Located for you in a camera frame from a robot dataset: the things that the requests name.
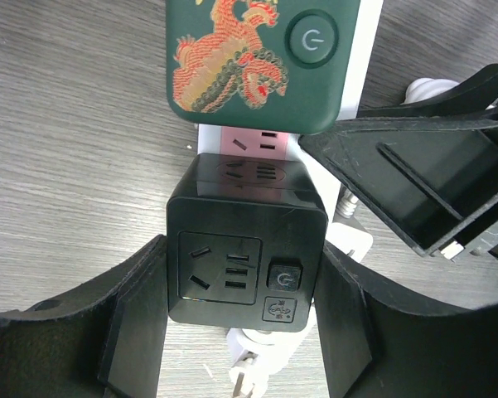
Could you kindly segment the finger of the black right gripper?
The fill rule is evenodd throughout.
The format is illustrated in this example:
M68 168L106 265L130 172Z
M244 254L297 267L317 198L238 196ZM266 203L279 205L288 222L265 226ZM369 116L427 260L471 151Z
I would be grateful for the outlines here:
M412 104L367 109L300 147L421 256L498 248L498 64Z

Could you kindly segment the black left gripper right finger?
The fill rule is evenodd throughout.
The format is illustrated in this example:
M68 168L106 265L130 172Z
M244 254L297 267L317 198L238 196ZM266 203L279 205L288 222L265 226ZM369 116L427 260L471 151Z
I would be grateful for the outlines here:
M331 244L315 289L332 397L498 397L498 303L417 293Z

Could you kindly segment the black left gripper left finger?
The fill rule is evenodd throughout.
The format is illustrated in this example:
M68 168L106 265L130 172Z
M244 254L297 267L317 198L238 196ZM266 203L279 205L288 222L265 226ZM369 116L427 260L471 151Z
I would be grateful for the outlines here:
M167 238L25 311L0 313L0 397L154 397Z

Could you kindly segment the black cube adapter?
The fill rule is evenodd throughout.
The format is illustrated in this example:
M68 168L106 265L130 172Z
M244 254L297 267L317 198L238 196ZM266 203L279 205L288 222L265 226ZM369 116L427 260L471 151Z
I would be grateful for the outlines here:
M303 163L197 155L167 203L170 318L302 330L327 223Z

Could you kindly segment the green dragon cube adapter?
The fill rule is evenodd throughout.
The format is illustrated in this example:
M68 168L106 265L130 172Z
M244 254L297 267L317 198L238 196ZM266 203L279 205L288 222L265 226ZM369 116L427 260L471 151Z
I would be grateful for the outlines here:
M353 105L358 1L169 1L167 100L196 123L317 134Z

